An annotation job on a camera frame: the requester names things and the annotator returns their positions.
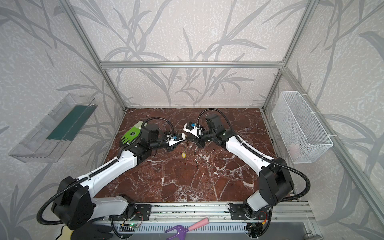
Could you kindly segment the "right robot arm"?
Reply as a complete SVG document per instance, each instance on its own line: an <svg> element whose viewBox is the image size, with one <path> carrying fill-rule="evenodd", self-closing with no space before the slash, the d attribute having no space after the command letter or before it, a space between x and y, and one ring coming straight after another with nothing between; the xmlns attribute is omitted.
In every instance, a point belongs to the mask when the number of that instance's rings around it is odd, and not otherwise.
<svg viewBox="0 0 384 240"><path fill-rule="evenodd" d="M191 134L202 143L214 142L234 154L259 176L258 190L244 201L245 215L253 219L261 209L283 202L295 186L286 161L282 158L274 159L249 145L233 127L226 129L216 114L208 116L206 122L207 130L198 123L192 123Z"/></svg>

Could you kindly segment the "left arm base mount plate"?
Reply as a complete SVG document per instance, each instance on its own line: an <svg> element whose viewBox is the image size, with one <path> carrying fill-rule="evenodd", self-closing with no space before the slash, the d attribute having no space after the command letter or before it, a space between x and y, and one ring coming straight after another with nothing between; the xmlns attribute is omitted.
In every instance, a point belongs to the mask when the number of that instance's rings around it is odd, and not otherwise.
<svg viewBox="0 0 384 240"><path fill-rule="evenodd" d="M148 221L150 219L152 205L130 204L122 214L123 219L129 221Z"/></svg>

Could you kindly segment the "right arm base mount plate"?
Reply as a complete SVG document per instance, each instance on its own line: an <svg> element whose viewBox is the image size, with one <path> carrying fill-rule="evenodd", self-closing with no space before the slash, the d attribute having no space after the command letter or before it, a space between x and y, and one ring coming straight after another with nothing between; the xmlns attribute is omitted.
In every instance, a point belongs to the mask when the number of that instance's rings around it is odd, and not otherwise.
<svg viewBox="0 0 384 240"><path fill-rule="evenodd" d="M252 210L248 205L228 203L227 208L231 215L231 220L257 220L266 222L270 218L271 210L268 208L261 208L258 211Z"/></svg>

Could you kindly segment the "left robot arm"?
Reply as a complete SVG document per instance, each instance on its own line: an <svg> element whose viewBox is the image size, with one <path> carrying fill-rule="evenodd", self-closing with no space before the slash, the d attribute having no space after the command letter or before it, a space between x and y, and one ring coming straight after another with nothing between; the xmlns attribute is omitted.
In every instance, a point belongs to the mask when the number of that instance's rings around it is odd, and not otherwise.
<svg viewBox="0 0 384 240"><path fill-rule="evenodd" d="M52 202L52 212L71 230L100 217L131 215L134 212L134 201L130 198L98 198L97 193L149 158L153 151L166 149L170 152L185 139L184 133L160 134L157 125L146 124L141 135L133 143L125 145L111 161L77 179L67 177L62 180L58 197Z"/></svg>

